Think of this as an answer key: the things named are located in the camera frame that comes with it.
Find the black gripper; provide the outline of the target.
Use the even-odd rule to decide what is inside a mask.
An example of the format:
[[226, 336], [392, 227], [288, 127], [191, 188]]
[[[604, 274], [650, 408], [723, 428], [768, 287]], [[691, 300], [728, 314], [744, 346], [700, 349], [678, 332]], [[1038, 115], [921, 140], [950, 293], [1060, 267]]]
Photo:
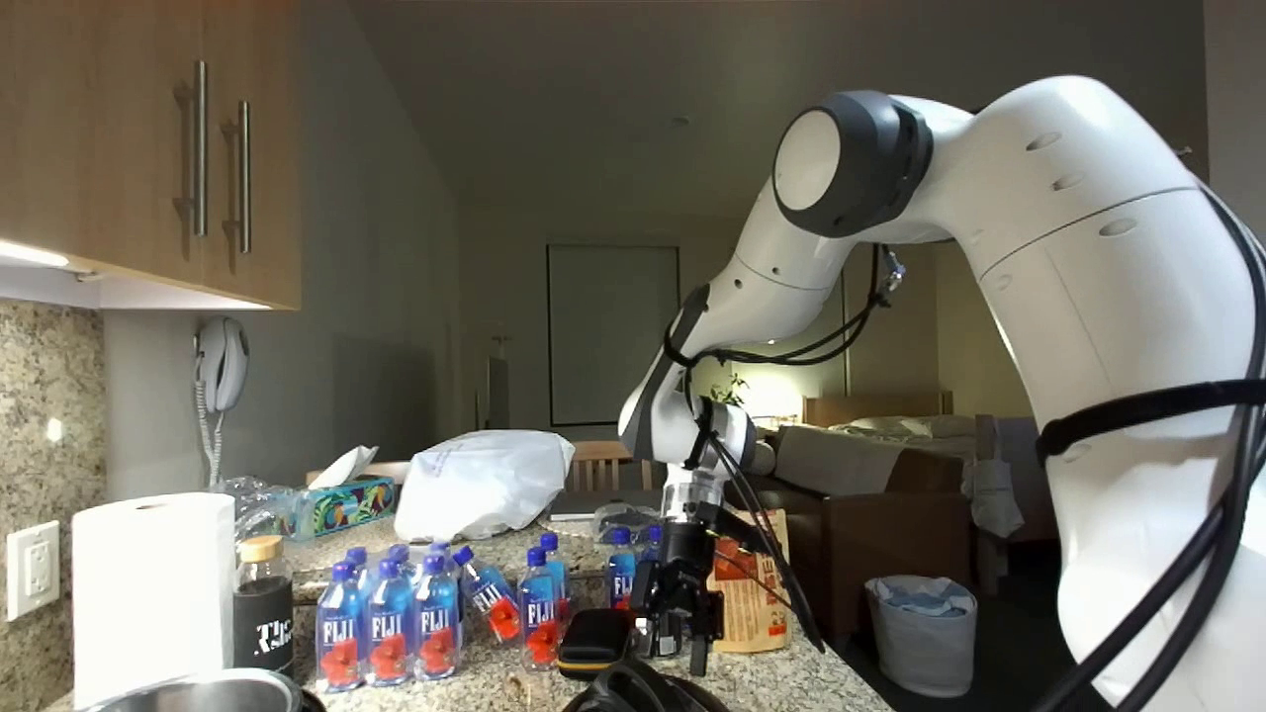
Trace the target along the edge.
[[644, 661], [678, 652], [678, 628], [663, 612], [690, 619], [690, 676], [707, 676], [721, 639], [721, 612], [707, 604], [721, 495], [712, 475], [670, 469], [659, 488], [663, 546], [650, 589], [655, 612], [637, 619]]

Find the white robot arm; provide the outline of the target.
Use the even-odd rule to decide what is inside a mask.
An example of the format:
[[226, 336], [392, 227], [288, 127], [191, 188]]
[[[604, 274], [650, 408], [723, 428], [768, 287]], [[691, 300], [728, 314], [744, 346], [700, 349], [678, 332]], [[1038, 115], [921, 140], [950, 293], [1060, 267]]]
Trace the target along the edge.
[[963, 111], [837, 90], [777, 144], [728, 267], [659, 336], [619, 436], [700, 523], [746, 421], [690, 388], [803, 332], [859, 245], [953, 242], [1042, 428], [1060, 690], [1117, 712], [1266, 707], [1263, 242], [1129, 98], [1048, 74]]

